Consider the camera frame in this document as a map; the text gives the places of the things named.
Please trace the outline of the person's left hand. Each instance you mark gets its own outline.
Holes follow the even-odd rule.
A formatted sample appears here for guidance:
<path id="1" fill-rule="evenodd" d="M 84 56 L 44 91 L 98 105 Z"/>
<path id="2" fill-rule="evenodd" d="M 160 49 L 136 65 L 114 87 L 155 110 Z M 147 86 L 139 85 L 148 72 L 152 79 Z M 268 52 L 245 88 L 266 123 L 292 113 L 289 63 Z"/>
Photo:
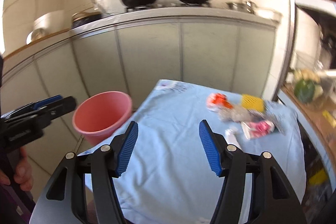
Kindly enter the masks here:
<path id="1" fill-rule="evenodd" d="M 29 192 L 34 183 L 33 170 L 27 160 L 27 151 L 25 147 L 20 148 L 21 159 L 15 167 L 14 180 L 19 184 L 21 190 Z"/>

